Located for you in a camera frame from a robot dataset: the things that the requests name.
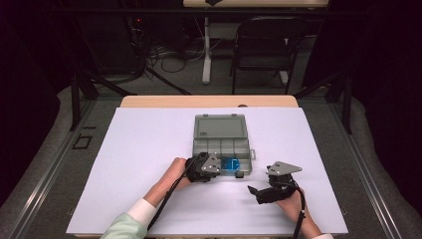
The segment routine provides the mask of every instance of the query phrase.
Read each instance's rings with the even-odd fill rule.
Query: white sleeve
[[[322,234],[318,237],[314,237],[313,239],[333,239],[331,234]]]
[[[139,198],[130,209],[127,210],[127,214],[144,227],[149,225],[156,212],[157,209],[143,198]]]

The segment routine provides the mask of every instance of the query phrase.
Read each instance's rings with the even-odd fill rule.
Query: blue object
[[[235,157],[223,157],[221,167],[223,170],[237,171],[239,170],[240,162]]]

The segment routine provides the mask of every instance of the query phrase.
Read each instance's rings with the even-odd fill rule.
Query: white paper sheet
[[[192,154],[196,115],[245,115],[251,175],[220,176],[173,193],[149,231],[159,236],[286,235],[295,228],[274,203],[259,205],[247,185],[268,188],[266,166],[283,161],[306,192],[322,232],[347,233],[344,220],[300,108],[117,109],[68,228],[72,234],[103,234],[142,197],[174,157]]]

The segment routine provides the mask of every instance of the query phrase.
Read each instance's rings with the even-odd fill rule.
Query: light green sleeve
[[[142,226],[127,213],[122,213],[108,228],[102,239],[141,239],[146,236],[146,232],[145,226]]]

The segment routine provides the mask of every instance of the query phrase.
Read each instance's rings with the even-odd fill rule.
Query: chair
[[[232,95],[235,95],[237,70],[275,71],[276,74],[286,71],[287,94],[299,43],[308,30],[307,23],[297,18],[254,17],[243,22],[237,30],[230,68]]]

